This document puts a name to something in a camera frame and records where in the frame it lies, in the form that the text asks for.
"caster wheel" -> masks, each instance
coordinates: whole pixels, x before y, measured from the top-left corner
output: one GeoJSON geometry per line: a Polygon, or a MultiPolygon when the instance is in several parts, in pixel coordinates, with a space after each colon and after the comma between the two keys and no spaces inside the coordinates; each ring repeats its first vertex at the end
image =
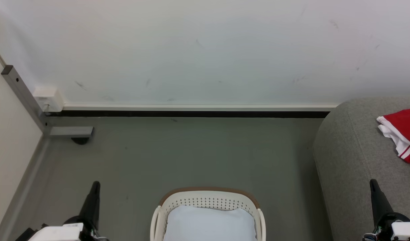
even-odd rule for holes
{"type": "Polygon", "coordinates": [[[71,138],[71,140],[75,142],[76,144],[84,145],[89,140],[89,137],[73,137],[71,138]]]}

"black baseboard strip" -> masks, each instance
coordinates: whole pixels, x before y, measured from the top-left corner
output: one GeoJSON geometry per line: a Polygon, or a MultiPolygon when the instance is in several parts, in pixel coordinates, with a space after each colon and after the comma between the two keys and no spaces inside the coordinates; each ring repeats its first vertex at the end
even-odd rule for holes
{"type": "Polygon", "coordinates": [[[68,117],[246,117],[325,118],[329,111],[61,111],[46,116],[68,117]]]}

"laundry basket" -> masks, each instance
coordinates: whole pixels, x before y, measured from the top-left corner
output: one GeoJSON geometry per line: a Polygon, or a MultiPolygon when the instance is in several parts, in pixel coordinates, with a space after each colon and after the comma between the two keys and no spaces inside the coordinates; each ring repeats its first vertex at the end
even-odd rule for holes
{"type": "Polygon", "coordinates": [[[266,223],[255,198],[241,190],[221,187],[185,187],[168,192],[151,219],[150,241],[163,241],[169,213],[178,206],[207,209],[243,209],[254,217],[257,241],[266,241],[266,223]]]}

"floor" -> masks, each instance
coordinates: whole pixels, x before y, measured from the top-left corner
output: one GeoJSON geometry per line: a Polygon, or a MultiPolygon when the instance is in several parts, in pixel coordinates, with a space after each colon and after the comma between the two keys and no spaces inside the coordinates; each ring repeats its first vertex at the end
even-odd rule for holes
{"type": "Polygon", "coordinates": [[[86,145],[52,139],[10,240],[27,227],[61,225],[101,183],[99,231],[112,241],[149,240],[160,198],[185,186],[252,193],[267,240],[331,240],[312,142],[322,119],[55,118],[95,127],[86,145]]]}

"white wall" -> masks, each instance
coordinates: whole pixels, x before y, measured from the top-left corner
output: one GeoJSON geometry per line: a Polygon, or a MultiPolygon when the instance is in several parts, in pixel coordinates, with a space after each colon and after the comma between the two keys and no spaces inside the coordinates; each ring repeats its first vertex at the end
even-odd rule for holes
{"type": "Polygon", "coordinates": [[[0,53],[68,104],[410,94],[410,0],[0,0],[0,53]]]}
{"type": "Polygon", "coordinates": [[[41,135],[0,74],[0,223],[41,135]]]}

